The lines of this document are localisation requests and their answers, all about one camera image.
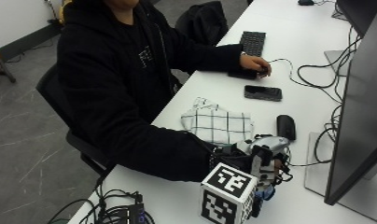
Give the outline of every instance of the person's right hand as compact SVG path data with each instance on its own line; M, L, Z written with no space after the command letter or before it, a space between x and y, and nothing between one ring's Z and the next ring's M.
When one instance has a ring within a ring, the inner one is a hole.
M267 68L267 74L260 75L259 77L268 77L272 73L271 65L260 57L251 56L251 55L247 55L247 54L242 54L240 57L239 57L239 64L244 69L252 69L252 70L256 70L259 72L263 70L262 67L266 67Z

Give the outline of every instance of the white fabric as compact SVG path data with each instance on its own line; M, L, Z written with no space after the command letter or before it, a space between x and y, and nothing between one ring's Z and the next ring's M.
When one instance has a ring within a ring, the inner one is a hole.
M195 100L192 108L182 114L180 122L186 131L219 146L252 139L251 114L228 112L204 98Z

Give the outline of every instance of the wall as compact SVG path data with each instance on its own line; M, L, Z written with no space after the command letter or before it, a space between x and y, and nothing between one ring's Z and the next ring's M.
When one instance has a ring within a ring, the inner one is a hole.
M62 0L49 0L58 17ZM0 48L49 26L54 19L45 0L0 0Z

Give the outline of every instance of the black keyboard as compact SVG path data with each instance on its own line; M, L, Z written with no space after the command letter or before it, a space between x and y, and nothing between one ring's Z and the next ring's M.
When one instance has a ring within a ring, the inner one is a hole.
M243 51L252 56L262 56L266 33L244 31L239 44L243 45Z
M266 33L244 31L240 36L239 44L243 45L243 51L252 56L262 56ZM250 69L240 69L228 72L230 77L240 77L255 79L256 71Z

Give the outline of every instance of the desk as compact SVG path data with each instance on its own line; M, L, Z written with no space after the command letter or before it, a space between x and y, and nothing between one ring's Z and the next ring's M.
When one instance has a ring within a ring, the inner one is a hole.
M219 45L238 43L243 31L266 32L266 60L289 59L293 73L303 64L327 64L324 51L344 49L349 34L349 24L333 19L332 11L332 3L320 7L301 7L296 0L256 0ZM255 133L275 134L276 116L288 114L295 119L297 135L291 146L292 163L304 164L309 133L323 131L323 124L329 120L337 103L320 90L289 81L288 63L276 62L272 67L272 76L259 80L227 77L226 73L195 72L153 124L180 130L179 115L191 108L196 97L207 98L230 111L251 112ZM333 73L329 68L311 69L304 71L304 76L323 85L331 82ZM247 84L279 87L283 90L283 101L278 103L246 99L243 87ZM259 218L251 218L248 224L375 223L339 204L325 205L323 197L304 188L304 173L305 168L292 168L293 180L276 187L276 194L263 204ZM103 191L110 189L130 192L138 190L143 195L146 211L158 224L206 223L198 217L199 183L171 182L117 166L103 182ZM97 202L95 194L90 196L90 200ZM129 203L113 199L107 205ZM89 209L90 206L85 204L69 223L79 223Z

